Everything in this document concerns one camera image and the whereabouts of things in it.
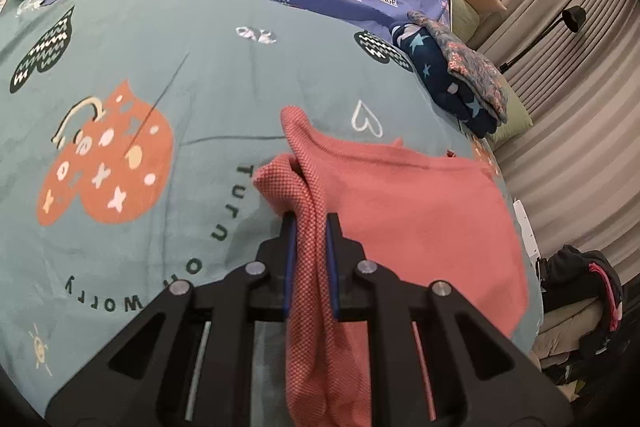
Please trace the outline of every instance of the metal screw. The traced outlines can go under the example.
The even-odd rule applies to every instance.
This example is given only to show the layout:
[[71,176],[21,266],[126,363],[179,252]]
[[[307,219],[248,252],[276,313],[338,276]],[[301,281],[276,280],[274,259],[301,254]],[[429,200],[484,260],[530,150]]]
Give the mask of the metal screw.
[[267,267],[260,261],[251,261],[244,266],[244,269],[249,275],[260,275],[264,273]]
[[436,281],[431,287],[433,292],[440,297],[446,297],[451,294],[451,285],[446,281]]
[[184,279],[178,279],[169,285],[169,291],[174,295],[185,295],[190,288],[191,285]]
[[378,269],[378,264],[375,261],[371,261],[370,259],[363,259],[357,265],[358,271],[360,273],[373,273]]

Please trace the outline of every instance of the orange apple print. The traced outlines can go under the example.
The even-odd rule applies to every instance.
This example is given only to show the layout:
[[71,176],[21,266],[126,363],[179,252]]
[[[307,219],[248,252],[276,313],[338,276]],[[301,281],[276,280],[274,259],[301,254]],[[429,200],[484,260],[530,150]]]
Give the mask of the orange apple print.
[[[83,107],[94,117],[72,140],[69,119]],[[104,104],[90,96],[74,105],[51,141],[60,154],[42,184],[36,215],[47,227],[64,214],[76,196],[100,223],[137,219],[158,201],[174,152],[174,134],[166,118],[121,83]]]

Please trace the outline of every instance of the pink strap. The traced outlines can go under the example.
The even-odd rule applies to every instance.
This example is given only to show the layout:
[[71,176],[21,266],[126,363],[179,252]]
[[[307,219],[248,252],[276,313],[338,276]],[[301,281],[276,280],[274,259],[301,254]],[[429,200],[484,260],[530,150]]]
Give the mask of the pink strap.
[[609,331],[616,331],[618,329],[618,314],[616,313],[616,300],[613,298],[613,290],[611,289],[611,282],[607,273],[596,263],[590,263],[589,271],[597,273],[602,277],[604,285],[607,288],[607,299],[609,300],[609,309],[611,313],[611,320],[609,321]]

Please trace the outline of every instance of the black gripper frame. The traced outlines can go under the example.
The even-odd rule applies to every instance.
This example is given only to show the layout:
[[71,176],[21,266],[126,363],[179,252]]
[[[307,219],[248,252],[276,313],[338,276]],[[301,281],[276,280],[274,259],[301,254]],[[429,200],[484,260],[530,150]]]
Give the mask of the black gripper frame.
[[[455,288],[402,282],[380,264],[358,268],[364,251],[342,236],[337,214],[328,216],[326,237],[334,316],[368,324],[372,427],[569,425],[567,400]],[[255,260],[264,269],[249,263],[197,288],[172,283],[58,391],[48,424],[249,427],[254,322],[284,322],[291,306],[293,214]]]

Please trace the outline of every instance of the pink cloth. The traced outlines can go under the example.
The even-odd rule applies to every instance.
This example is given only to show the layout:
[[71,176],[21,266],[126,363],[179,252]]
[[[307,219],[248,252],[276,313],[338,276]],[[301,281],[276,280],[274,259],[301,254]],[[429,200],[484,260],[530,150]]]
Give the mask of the pink cloth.
[[590,263],[589,271],[599,274],[602,277],[602,281],[604,282],[605,288],[607,289],[607,306],[609,306],[609,310],[611,313],[611,319],[609,321],[609,331],[616,331],[618,329],[618,323],[622,319],[618,318],[618,308],[616,307],[616,300],[613,297],[613,289],[611,288],[611,281],[609,280],[609,276],[607,272],[605,272],[598,264]]
[[367,330],[332,316],[326,214],[338,213],[368,259],[405,281],[451,282],[505,335],[527,308],[520,242],[483,163],[330,138],[297,107],[284,108],[281,121],[294,155],[260,168],[254,184],[278,214],[293,210],[298,220],[287,406],[297,426],[367,427]]

